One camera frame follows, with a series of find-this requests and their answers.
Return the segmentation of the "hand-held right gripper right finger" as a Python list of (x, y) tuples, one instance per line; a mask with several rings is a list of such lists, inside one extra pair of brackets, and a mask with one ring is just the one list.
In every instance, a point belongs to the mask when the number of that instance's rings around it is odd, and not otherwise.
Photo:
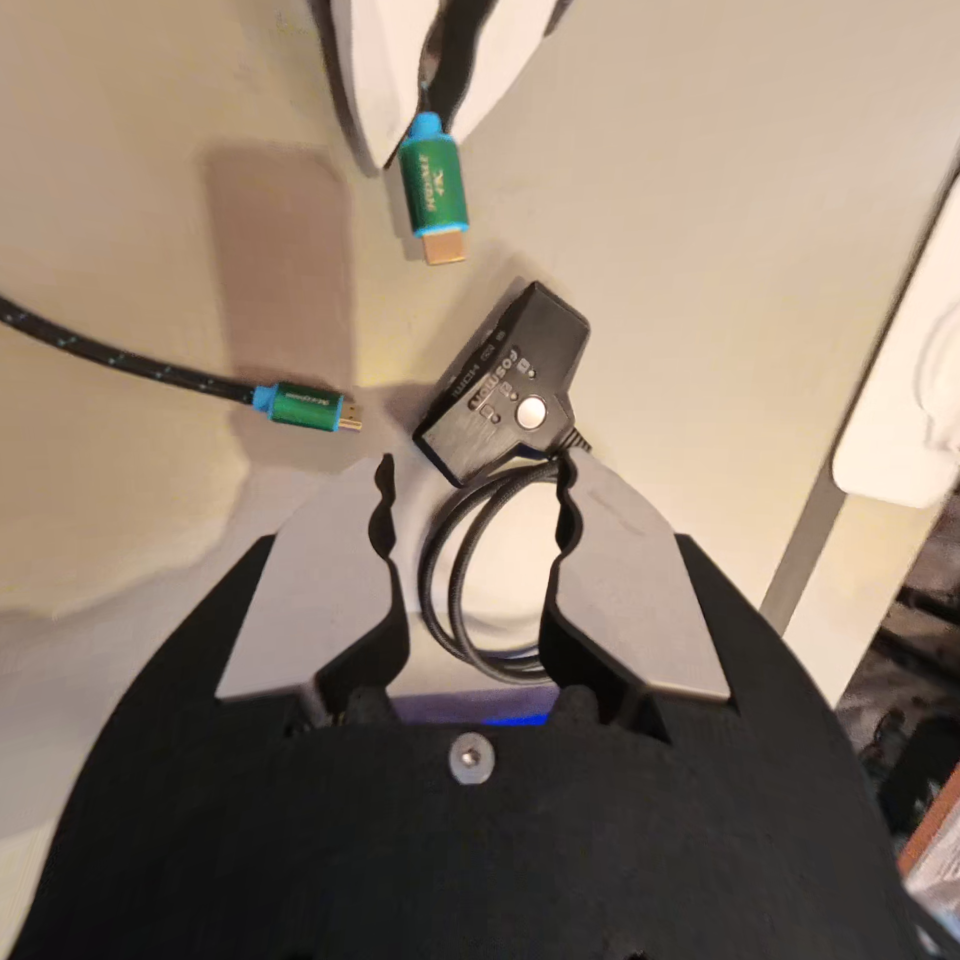
[(560, 686), (590, 668), (618, 681), (704, 702), (731, 687), (666, 518), (587, 452), (558, 476), (558, 557), (544, 597), (539, 655)]

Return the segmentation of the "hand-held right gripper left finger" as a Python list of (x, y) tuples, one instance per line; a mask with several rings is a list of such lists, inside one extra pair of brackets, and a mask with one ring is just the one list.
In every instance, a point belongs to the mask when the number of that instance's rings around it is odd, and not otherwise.
[(278, 529), (216, 695), (221, 701), (317, 690), (347, 702), (385, 689), (410, 655), (392, 559), (395, 461), (354, 463)]

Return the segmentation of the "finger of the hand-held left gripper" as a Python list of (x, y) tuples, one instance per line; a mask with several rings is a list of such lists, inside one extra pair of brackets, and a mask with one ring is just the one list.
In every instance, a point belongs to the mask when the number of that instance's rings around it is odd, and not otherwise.
[(465, 142), (501, 101), (572, 4), (451, 4), (443, 36), (442, 119), (455, 142)]
[(430, 88), (450, 2), (313, 1), (320, 51), (343, 137), (361, 174), (391, 163)]

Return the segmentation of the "black hdmi switch box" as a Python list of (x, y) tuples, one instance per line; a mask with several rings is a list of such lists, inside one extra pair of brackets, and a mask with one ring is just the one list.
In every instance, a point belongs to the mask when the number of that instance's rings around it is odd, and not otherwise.
[(456, 489), (515, 459), (591, 451), (570, 401), (590, 336), (585, 317), (530, 283), (439, 390), (414, 444)]

